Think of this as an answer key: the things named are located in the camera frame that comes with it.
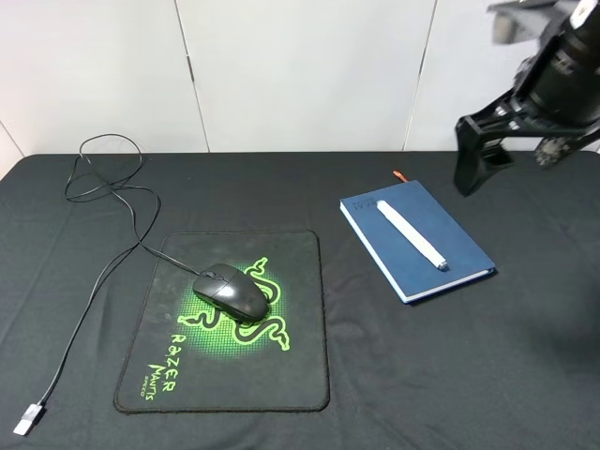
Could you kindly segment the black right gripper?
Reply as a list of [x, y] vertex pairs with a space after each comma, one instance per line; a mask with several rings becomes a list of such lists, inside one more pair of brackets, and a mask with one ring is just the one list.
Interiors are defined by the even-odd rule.
[[506, 138], [544, 138], [535, 148], [537, 164], [550, 168], [585, 146], [582, 141], [599, 140], [599, 121], [590, 125], [568, 125], [552, 118], [512, 89], [482, 110], [465, 115], [455, 126], [457, 165], [454, 185], [464, 196], [474, 194], [496, 173], [514, 164], [502, 141]]

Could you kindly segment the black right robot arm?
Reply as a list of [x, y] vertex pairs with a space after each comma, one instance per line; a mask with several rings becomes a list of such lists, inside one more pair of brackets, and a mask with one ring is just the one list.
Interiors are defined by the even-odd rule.
[[513, 164], [507, 138], [538, 139], [542, 167], [599, 140], [598, 2], [508, 1], [488, 11], [494, 42], [535, 40], [538, 50], [521, 62], [508, 91], [457, 120], [454, 184], [463, 196]]

